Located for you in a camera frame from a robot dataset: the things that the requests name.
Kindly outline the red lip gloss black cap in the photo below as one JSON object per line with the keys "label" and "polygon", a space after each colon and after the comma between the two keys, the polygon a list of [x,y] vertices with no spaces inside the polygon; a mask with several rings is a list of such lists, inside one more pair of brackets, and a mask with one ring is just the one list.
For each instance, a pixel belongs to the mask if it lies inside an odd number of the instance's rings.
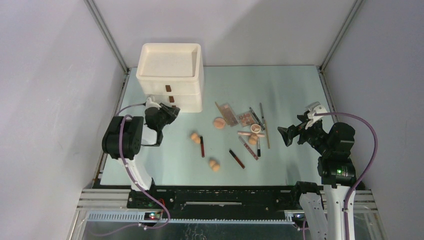
{"label": "red lip gloss black cap", "polygon": [[204,147],[204,138],[200,136],[200,149],[201,149],[201,157],[205,158],[205,147]]}

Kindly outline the peach beauty sponge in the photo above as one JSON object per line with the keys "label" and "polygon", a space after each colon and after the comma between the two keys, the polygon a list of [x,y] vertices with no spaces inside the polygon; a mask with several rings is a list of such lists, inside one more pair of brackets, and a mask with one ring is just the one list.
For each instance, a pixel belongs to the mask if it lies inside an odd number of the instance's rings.
{"label": "peach beauty sponge", "polygon": [[217,160],[213,159],[213,158],[211,158],[211,159],[209,160],[208,165],[209,165],[209,167],[210,167],[210,168],[211,168],[214,172],[219,171],[219,170],[220,170],[220,168],[221,168],[220,163],[219,163]]}
{"label": "peach beauty sponge", "polygon": [[258,139],[259,139],[259,136],[256,133],[253,133],[248,137],[248,143],[250,145],[256,145],[258,142]]}
{"label": "peach beauty sponge", "polygon": [[196,132],[192,133],[191,136],[190,136],[190,138],[196,144],[200,144],[201,143],[201,138],[200,138],[200,136]]}

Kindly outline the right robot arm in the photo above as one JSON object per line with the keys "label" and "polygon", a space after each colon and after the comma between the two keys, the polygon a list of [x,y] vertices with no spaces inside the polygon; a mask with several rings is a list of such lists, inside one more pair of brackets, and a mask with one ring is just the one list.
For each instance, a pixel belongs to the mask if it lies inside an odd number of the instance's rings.
{"label": "right robot arm", "polygon": [[298,144],[309,144],[319,154],[317,171],[324,193],[317,184],[297,181],[291,193],[291,204],[304,211],[303,225],[308,227],[314,240],[355,239],[353,203],[355,193],[348,195],[357,180],[350,159],[355,130],[337,122],[329,132],[323,129],[322,120],[307,127],[308,116],[299,115],[297,126],[278,127],[285,145],[299,137]]}

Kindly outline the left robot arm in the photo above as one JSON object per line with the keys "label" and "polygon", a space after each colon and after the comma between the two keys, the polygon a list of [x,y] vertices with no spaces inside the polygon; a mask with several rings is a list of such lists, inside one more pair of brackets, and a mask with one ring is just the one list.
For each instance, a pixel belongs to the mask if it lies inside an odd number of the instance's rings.
{"label": "left robot arm", "polygon": [[[119,115],[129,108],[139,106],[145,107],[144,116]],[[143,147],[161,145],[164,127],[176,120],[180,110],[175,105],[155,103],[150,98],[144,103],[126,106],[112,117],[102,138],[103,152],[122,165],[130,179],[131,188],[142,191],[138,201],[145,208],[156,206],[158,194],[150,190],[153,177],[142,163],[136,163],[136,155]]]}

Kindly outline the white drawer organizer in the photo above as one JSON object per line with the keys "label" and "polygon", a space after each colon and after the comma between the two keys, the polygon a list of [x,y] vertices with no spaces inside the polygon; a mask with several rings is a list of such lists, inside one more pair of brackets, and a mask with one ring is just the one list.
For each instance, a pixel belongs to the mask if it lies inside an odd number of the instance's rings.
{"label": "white drawer organizer", "polygon": [[146,96],[183,113],[202,112],[205,75],[198,43],[144,44],[135,75]]}

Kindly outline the round peach powder puff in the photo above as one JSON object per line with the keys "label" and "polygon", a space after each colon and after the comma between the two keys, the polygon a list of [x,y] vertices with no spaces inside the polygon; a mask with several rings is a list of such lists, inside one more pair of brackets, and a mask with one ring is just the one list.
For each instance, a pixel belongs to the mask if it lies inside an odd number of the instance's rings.
{"label": "round peach powder puff", "polygon": [[217,117],[213,121],[213,125],[216,129],[223,129],[226,124],[226,121],[222,117]]}

